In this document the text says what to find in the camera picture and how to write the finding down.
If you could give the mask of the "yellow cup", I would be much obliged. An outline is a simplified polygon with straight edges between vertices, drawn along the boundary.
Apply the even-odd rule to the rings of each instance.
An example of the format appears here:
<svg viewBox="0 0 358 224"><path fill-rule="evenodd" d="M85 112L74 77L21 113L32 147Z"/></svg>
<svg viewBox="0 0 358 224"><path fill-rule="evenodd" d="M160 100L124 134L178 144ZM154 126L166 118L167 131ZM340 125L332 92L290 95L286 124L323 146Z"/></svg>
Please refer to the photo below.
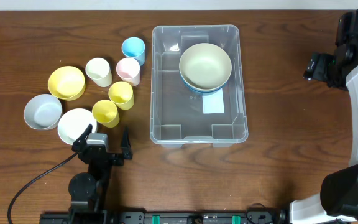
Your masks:
<svg viewBox="0 0 358 224"><path fill-rule="evenodd" d="M107 128L116 127L120 121L117 106L110 100L100 100L92 108L95 120Z"/></svg>
<svg viewBox="0 0 358 224"><path fill-rule="evenodd" d="M132 86L124 81L113 83L108 91L109 99L120 109L129 110L134 105Z"/></svg>

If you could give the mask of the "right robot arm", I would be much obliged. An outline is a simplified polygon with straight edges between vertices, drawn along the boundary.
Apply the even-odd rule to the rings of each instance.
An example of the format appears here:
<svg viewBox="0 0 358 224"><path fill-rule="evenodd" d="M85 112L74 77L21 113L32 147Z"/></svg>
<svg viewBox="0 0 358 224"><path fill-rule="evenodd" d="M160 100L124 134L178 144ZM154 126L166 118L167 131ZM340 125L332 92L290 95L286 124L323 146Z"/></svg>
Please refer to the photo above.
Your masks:
<svg viewBox="0 0 358 224"><path fill-rule="evenodd" d="M292 202L288 212L290 223L358 221L358 10L339 18L335 45L332 55L312 55L304 77L349 92L352 114L349 166L326 176L318 194Z"/></svg>

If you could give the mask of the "cream cup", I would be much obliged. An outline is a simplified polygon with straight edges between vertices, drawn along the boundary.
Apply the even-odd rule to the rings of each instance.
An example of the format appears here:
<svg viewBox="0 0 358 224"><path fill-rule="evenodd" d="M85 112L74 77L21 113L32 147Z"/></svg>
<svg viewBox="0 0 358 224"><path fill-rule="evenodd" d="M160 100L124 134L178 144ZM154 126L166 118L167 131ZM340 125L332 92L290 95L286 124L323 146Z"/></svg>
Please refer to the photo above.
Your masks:
<svg viewBox="0 0 358 224"><path fill-rule="evenodd" d="M107 60L103 58L91 59L85 67L87 76L100 87L107 87L112 83L112 73Z"/></svg>

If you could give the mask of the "beige bowl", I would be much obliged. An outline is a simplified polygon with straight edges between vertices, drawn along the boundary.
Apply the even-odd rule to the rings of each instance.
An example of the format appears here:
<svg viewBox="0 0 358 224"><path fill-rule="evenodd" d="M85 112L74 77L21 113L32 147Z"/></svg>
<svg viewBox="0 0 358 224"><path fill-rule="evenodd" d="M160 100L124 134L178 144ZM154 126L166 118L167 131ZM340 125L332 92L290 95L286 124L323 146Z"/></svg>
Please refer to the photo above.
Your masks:
<svg viewBox="0 0 358 224"><path fill-rule="evenodd" d="M195 44L180 57L179 71L186 83L199 91L211 91L227 82L232 73L232 62L219 46L210 43Z"/></svg>

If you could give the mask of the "dark blue bowl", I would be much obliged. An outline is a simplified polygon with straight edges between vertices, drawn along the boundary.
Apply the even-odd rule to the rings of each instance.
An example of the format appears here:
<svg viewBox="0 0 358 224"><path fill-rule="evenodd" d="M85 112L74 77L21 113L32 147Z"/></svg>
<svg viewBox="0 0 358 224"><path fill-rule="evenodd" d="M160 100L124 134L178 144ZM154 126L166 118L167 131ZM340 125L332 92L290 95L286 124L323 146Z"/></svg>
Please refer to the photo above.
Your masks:
<svg viewBox="0 0 358 224"><path fill-rule="evenodd" d="M183 78L181 78L181 80L182 80L182 82L183 83L186 83L186 81L183 79ZM225 84L227 85L229 83L229 81L227 81L227 82L225 82ZM184 84L185 85L185 84ZM224 85L224 84L223 84ZM221 88L221 86L219 87L219 88ZM216 89L215 89L216 90ZM213 91L213 90L212 90Z"/></svg>
<svg viewBox="0 0 358 224"><path fill-rule="evenodd" d="M195 88L192 88L187 83L184 83L184 84L189 90L191 90L192 92L194 92L196 94L199 94L199 95L212 95L212 94L215 94L215 93L221 91L226 86L226 84L224 84L221 88L218 88L218 89L213 90L213 91L199 91L199 90L196 90Z"/></svg>

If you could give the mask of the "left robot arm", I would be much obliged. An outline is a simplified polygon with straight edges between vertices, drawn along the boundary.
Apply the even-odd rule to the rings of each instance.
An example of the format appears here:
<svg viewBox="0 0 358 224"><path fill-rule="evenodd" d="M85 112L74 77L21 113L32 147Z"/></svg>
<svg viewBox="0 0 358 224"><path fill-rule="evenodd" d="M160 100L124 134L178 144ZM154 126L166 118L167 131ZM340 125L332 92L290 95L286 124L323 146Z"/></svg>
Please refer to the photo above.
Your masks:
<svg viewBox="0 0 358 224"><path fill-rule="evenodd" d="M72 144L72 151L88 165L88 171L75 175L68 185L71 207L66 223L119 223L119 215L104 209L104 203L112 167L123 166L133 156L128 129L121 140L122 152L111 153L107 135L93 133L92 128L89 125Z"/></svg>

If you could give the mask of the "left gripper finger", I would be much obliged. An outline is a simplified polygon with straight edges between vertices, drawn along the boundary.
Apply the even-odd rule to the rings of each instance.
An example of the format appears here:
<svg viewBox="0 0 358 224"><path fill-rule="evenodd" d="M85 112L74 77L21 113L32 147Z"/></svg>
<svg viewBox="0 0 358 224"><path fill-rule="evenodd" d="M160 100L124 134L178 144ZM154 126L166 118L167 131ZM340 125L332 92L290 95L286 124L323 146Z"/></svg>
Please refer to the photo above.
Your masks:
<svg viewBox="0 0 358 224"><path fill-rule="evenodd" d="M124 159L132 159L133 153L131 149L131 144L129 140L129 130L127 126L124 129L124 134L121 141L121 150Z"/></svg>
<svg viewBox="0 0 358 224"><path fill-rule="evenodd" d="M84 132L74 141L71 150L73 152L82 152L86 146L86 138L92 133L93 125L89 124Z"/></svg>

